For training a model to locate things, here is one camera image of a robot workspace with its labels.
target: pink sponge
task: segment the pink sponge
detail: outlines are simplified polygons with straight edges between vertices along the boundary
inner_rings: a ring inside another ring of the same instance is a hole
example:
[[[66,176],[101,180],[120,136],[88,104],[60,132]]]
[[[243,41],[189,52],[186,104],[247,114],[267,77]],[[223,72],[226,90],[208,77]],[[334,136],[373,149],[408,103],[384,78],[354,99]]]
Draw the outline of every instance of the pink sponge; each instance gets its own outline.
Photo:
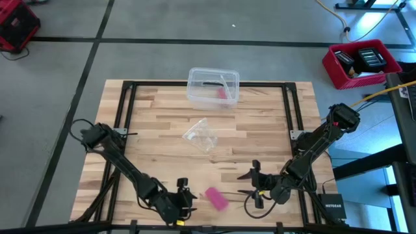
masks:
[[[228,201],[225,197],[214,187],[208,188],[205,195],[209,201],[214,205],[217,211],[222,211],[228,206]]]

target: gray concrete floor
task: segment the gray concrete floor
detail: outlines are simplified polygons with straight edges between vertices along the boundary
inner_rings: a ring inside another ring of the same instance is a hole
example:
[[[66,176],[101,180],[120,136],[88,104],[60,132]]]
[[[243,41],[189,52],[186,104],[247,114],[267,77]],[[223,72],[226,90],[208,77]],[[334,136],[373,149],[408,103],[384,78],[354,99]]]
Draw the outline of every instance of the gray concrete floor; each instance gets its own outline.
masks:
[[[339,1],[323,2],[333,6]],[[50,0],[46,5],[34,6],[32,9],[42,21],[37,36],[93,38],[107,3],[108,0]],[[352,27],[352,38],[367,32],[383,14],[340,11]],[[404,16],[415,32],[416,11],[411,3]],[[314,1],[115,0],[103,37],[340,43],[341,31],[341,22]],[[386,44],[410,44],[395,13],[390,13],[366,37],[373,38]],[[79,42],[31,42],[31,55],[25,59],[11,62],[0,57],[0,114],[5,116],[0,122],[0,229],[16,228],[23,222],[91,46],[92,43]],[[75,117],[95,119],[106,79],[187,79],[189,70],[196,66],[237,70],[244,81],[312,81],[321,116],[334,103],[351,104],[363,94],[383,89],[382,85],[334,89],[321,63],[327,51],[315,47],[100,44]],[[397,60],[416,61],[412,50],[390,52]],[[369,154],[382,150],[380,146],[394,145],[400,137],[391,115],[389,105],[369,107],[363,111],[359,129],[334,148]],[[364,138],[375,137],[379,141],[362,143]],[[388,142],[389,137],[395,140]],[[68,139],[38,225],[68,221],[83,161],[82,147]],[[380,180],[373,179],[375,190]],[[340,191],[351,186],[343,183],[339,184]],[[354,204],[350,208],[352,226],[369,223],[369,215],[359,212],[362,209],[354,208]]]

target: wooden table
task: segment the wooden table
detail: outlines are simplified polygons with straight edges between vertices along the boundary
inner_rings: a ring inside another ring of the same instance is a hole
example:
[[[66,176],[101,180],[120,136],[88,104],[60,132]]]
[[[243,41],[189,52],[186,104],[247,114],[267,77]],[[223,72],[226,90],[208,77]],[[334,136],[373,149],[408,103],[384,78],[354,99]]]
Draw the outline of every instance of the wooden table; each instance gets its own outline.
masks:
[[[122,83],[121,80],[105,83],[96,122],[114,124]],[[296,86],[304,127],[314,130],[320,125],[320,117],[312,83],[297,82]],[[295,119],[291,95],[289,101]],[[202,153],[182,139],[189,128],[205,117],[218,137],[218,145],[210,154]],[[189,179],[190,191],[198,197],[193,207],[198,210],[192,213],[186,225],[276,226],[276,222],[283,222],[285,227],[303,226],[297,191],[292,191],[286,204],[277,205],[267,217],[259,220],[244,212],[246,195],[237,193],[239,189],[254,189],[250,180],[237,180],[252,167],[253,159],[262,163],[262,173],[278,174],[292,158],[281,88],[240,87],[237,108],[202,111],[192,108],[185,86],[140,86],[136,91],[129,132],[138,135],[128,137],[125,156],[141,172],[156,177],[173,192],[177,178]],[[99,155],[90,153],[86,156],[71,219],[78,218],[98,194],[104,164],[105,160]],[[329,157],[318,158],[313,163],[313,170],[320,191],[322,183],[333,178]],[[215,210],[205,197],[204,192],[209,187],[216,187],[229,200],[225,211]],[[334,181],[327,182],[325,189],[337,192]],[[305,196],[309,221],[313,222],[311,202],[309,196]],[[141,209],[136,202],[132,184],[122,175],[113,224],[130,224],[136,219],[141,225],[164,225],[157,213]],[[248,209],[258,216],[271,205],[271,201],[265,201],[264,209],[255,209],[250,199]]]

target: clear plastic bag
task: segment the clear plastic bag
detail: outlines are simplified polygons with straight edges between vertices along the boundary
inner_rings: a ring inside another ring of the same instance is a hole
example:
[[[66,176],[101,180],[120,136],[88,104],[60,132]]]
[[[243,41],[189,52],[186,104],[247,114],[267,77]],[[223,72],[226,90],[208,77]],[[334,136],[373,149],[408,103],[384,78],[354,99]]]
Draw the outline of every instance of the clear plastic bag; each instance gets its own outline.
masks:
[[[183,136],[192,145],[202,150],[204,153],[209,153],[215,148],[218,138],[214,131],[208,126],[207,118],[203,118],[194,126],[192,126]]]

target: red plastic basket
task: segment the red plastic basket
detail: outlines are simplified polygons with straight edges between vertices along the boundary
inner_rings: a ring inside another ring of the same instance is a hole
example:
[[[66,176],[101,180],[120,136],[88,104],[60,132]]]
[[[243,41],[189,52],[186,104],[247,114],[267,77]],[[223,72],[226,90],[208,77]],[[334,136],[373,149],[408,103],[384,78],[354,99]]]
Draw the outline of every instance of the red plastic basket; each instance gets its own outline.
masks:
[[[359,49],[373,47],[380,52],[382,57],[387,62],[387,65],[383,69],[384,74],[369,75],[361,78],[349,78],[343,67],[339,64],[337,57],[335,56],[336,51],[342,51],[351,57],[357,54]],[[383,45],[380,40],[368,40],[364,42],[354,42],[348,44],[331,45],[330,50],[322,59],[322,63],[330,76],[333,85],[336,89],[355,88],[367,85],[380,84],[385,81],[385,76],[388,73],[401,72],[402,68],[397,64],[396,60],[391,56],[390,52]]]

